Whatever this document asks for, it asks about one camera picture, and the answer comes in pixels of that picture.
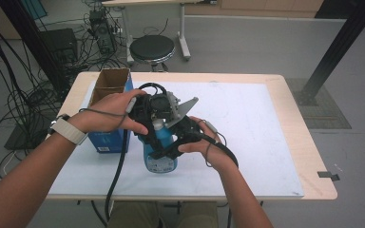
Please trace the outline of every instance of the black tape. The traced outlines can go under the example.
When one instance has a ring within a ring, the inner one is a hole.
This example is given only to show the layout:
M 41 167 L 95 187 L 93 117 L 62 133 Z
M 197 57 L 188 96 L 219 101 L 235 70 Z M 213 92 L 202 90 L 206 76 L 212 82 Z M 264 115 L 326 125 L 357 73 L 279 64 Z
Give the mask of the black tape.
M 317 172 L 318 173 L 318 176 L 320 178 L 330 178 L 331 181 L 340 181 L 340 177 L 338 174 L 332 174 L 330 171 L 320 171 L 320 172 Z

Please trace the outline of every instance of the blue spray bottle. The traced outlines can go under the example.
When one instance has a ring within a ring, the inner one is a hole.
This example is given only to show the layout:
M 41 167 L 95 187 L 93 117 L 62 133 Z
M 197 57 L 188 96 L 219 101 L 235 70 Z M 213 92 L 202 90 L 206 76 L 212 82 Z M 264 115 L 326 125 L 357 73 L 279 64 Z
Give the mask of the blue spray bottle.
M 164 122 L 162 119 L 153 121 L 153 126 L 155 128 L 156 137 L 162 143 L 164 148 L 173 143 L 173 135 L 171 134 L 170 130 L 164 127 Z M 172 160 L 168 157 L 162 157 L 155 160 L 150 157 L 150 153 L 152 152 L 152 146 L 150 146 L 150 144 L 144 144 L 144 164 L 146 165 L 147 170 L 152 173 L 168 173 L 176 169 L 177 159 Z

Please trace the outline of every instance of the white desk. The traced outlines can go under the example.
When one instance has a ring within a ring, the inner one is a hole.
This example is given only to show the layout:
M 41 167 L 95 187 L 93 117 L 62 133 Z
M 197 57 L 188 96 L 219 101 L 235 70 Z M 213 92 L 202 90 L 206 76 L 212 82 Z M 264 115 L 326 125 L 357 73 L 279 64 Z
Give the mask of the white desk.
M 127 62 L 131 65 L 133 64 L 134 60 L 130 55 L 129 47 L 132 44 L 132 36 L 130 35 L 130 27 L 129 27 L 129 9 L 136 10 L 136 14 L 145 14 L 149 13 L 151 10 L 159 11 L 158 9 L 154 9 L 152 5 L 168 5 L 168 8 L 163 9 L 164 11 L 173 11 L 174 7 L 176 7 L 179 11 L 180 16 L 180 31 L 178 32 L 180 45 L 182 47 L 182 55 L 186 60 L 191 58 L 191 54 L 189 53 L 188 45 L 185 41 L 184 36 L 184 15 L 185 15 L 185 3 L 196 3 L 201 0 L 114 0 L 114 1 L 107 1 L 103 2 L 103 6 L 105 7 L 118 7 L 121 9 L 121 13 L 123 16 L 124 21 L 124 30 L 126 36 L 126 59 Z
M 61 113 L 76 113 L 86 99 L 89 86 L 97 77 L 98 72 L 81 73 L 69 92 Z M 321 179 L 317 175 L 317 171 L 326 171 L 326 168 L 281 76 L 132 73 L 132 80 L 135 86 L 142 82 L 167 82 L 163 84 L 168 86 L 172 86 L 170 82 L 179 82 L 179 85 L 196 82 L 190 85 L 188 91 L 185 86 L 179 86 L 182 90 L 175 87 L 172 91 L 182 101 L 198 95 L 200 100 L 189 114 L 210 120 L 225 134 L 229 148 L 239 159 L 243 176 L 259 199 L 336 198 L 336 189 L 331 180 Z M 231 88 L 226 88 L 221 83 L 233 83 L 230 86 L 237 93 L 231 92 Z M 207 91 L 201 91 L 195 86 L 207 86 Z M 223 96 L 231 96 L 233 100 L 230 103 L 215 100 L 222 99 Z M 245 111 L 240 113 L 235 110 L 237 107 Z M 224 118 L 232 113 L 237 118 Z M 268 116 L 269 123 L 265 122 L 262 113 Z M 280 156 L 285 150 L 289 157 L 287 154 Z M 268 161 L 264 155 L 257 154 L 260 151 L 270 153 L 267 155 Z M 182 155 L 177 170 L 162 175 L 145 170 L 142 154 L 142 144 L 136 137 L 132 137 L 125 168 L 114 191 L 114 199 L 225 200 L 217 173 L 204 165 L 199 153 Z M 119 155 L 98 154 L 90 142 L 86 141 L 69 158 L 48 198 L 104 199 L 118 159 Z

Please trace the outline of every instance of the black stool seat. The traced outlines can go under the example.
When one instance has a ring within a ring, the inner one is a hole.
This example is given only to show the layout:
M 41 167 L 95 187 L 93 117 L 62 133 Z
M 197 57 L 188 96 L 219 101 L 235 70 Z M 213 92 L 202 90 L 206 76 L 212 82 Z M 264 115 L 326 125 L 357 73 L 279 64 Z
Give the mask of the black stool seat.
M 162 35 L 146 35 L 129 47 L 132 58 L 141 63 L 157 65 L 174 54 L 174 42 Z

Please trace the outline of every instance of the blue box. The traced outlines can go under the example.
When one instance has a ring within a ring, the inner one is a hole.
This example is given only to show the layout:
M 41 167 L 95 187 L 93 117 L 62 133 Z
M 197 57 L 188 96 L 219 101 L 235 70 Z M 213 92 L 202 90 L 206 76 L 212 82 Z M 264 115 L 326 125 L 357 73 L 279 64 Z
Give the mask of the blue box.
M 90 105 L 94 105 L 108 94 L 127 92 L 131 89 L 133 89 L 133 84 L 129 68 L 103 69 L 93 89 Z M 129 146 L 129 137 L 130 130 L 128 130 L 126 137 L 126 152 Z M 99 153 L 121 153 L 124 130 L 90 132 L 88 138 Z

